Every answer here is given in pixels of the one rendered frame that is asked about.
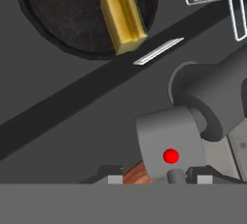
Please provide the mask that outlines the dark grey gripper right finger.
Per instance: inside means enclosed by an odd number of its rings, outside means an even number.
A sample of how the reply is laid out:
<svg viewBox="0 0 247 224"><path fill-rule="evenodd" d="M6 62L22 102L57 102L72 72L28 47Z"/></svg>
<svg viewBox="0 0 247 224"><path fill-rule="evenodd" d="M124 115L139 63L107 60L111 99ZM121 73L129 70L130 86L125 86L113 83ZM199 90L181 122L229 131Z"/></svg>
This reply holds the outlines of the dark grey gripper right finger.
<svg viewBox="0 0 247 224"><path fill-rule="evenodd" d="M212 176L213 183L242 183L242 180L226 176L210 165L190 167L186 172L186 182L195 184L199 176Z"/></svg>

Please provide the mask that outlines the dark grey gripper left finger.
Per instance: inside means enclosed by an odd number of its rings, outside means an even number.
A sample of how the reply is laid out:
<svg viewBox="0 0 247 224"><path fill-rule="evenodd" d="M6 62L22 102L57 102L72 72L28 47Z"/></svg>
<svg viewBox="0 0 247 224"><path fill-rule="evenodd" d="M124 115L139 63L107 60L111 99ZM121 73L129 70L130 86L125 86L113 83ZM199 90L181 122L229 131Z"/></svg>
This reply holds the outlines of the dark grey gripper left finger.
<svg viewBox="0 0 247 224"><path fill-rule="evenodd" d="M91 177L80 182L80 184L92 184L101 180L108 179L109 176L122 176L122 165L100 165L97 172Z"/></svg>

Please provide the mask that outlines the yellow sponge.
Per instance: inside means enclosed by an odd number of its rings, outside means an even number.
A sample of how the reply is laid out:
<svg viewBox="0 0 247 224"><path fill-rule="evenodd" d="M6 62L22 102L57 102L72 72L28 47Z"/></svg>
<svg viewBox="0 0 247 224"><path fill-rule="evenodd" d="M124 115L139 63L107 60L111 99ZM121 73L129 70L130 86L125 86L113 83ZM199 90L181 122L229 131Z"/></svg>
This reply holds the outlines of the yellow sponge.
<svg viewBox="0 0 247 224"><path fill-rule="evenodd" d="M100 0L100 8L117 55L136 50L147 39L137 0Z"/></svg>

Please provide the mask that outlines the dark round pan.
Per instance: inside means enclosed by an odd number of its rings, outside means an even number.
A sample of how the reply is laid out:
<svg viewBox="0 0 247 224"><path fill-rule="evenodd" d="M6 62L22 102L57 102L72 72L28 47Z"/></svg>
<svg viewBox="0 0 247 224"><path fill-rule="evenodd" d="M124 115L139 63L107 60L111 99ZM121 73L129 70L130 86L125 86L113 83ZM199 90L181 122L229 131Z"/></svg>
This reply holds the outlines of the dark round pan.
<svg viewBox="0 0 247 224"><path fill-rule="evenodd" d="M89 60L116 56L100 0L18 0L28 19L48 40L66 53ZM149 31L158 0L137 0Z"/></svg>

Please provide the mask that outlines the grey rounded housing red dot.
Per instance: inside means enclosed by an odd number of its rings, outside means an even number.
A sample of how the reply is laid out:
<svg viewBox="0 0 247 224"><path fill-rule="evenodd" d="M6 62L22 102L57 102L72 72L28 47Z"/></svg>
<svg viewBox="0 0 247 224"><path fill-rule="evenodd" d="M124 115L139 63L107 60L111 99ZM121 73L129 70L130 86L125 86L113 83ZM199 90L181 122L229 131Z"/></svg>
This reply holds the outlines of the grey rounded housing red dot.
<svg viewBox="0 0 247 224"><path fill-rule="evenodd" d="M136 118L138 144L152 181L180 180L190 167L205 166L201 134L191 111L176 106Z"/></svg>

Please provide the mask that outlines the grey cylindrical tube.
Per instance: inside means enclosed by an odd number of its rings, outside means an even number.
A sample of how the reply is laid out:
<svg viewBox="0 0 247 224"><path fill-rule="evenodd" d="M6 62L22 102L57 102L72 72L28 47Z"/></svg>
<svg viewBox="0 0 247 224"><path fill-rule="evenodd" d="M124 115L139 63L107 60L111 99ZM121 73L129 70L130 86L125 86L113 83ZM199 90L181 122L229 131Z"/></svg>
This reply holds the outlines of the grey cylindrical tube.
<svg viewBox="0 0 247 224"><path fill-rule="evenodd" d="M179 65L169 79L168 97L196 113L205 140L221 140L247 118L247 43L216 65Z"/></svg>

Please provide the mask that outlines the black drawer front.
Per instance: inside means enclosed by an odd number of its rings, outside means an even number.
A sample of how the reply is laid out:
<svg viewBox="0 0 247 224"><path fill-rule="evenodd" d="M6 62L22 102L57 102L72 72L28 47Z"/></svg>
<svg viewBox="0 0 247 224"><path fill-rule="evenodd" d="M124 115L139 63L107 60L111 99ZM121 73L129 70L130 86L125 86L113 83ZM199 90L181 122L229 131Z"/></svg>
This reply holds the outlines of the black drawer front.
<svg viewBox="0 0 247 224"><path fill-rule="evenodd" d="M169 40L181 39L168 50L173 52L229 15L226 1L210 3L149 39L143 48L109 61L6 121L0 125L0 161L145 70L146 65L134 64L139 58Z"/></svg>

